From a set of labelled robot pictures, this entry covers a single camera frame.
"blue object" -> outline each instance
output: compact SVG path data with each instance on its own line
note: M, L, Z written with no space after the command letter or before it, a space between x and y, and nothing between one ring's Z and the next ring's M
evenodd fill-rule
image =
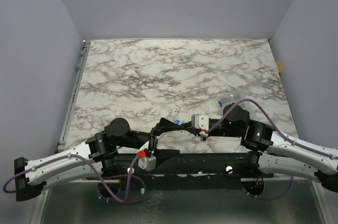
M175 120L174 120L174 124L182 125L182 124L183 124L183 121L180 121L180 120L175 119Z

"bolt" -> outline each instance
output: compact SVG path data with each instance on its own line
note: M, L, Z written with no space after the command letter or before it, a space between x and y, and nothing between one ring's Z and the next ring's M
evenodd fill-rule
M228 174L231 174L231 173L233 172L232 166L227 166L227 167L226 167L226 172L227 172Z
M127 173L129 174L130 168L127 169ZM134 168L132 169L132 174L135 172Z

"reflective metal surface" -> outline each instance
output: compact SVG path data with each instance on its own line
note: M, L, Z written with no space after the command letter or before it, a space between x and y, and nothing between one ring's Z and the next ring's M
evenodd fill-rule
M283 193L287 180L266 181L262 196ZM48 193L42 223L324 223L312 183L295 180L287 196L276 201L255 200L243 191L149 191L137 205L98 200L96 183L66 183Z

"marble surface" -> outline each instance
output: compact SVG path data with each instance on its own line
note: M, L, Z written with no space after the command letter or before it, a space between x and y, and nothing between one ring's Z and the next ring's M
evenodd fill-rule
M103 130L117 117L145 132L161 117L185 122L193 114L220 118L219 96L239 89L260 103L282 131L297 136L265 39L92 41L66 147ZM252 110L251 117L267 123L253 104L246 107ZM187 132L166 133L158 146L181 153L247 151L237 138L200 142Z

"gray wall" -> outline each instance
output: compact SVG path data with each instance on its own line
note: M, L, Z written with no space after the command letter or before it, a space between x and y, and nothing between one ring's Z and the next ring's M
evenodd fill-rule
M84 39L272 38L292 0L63 0Z
M271 41L302 139L338 148L338 0L294 0ZM338 223L338 195L327 193Z
M1 186L15 158L55 150L81 48L61 0L0 0ZM0 223L29 223L34 203L1 192Z

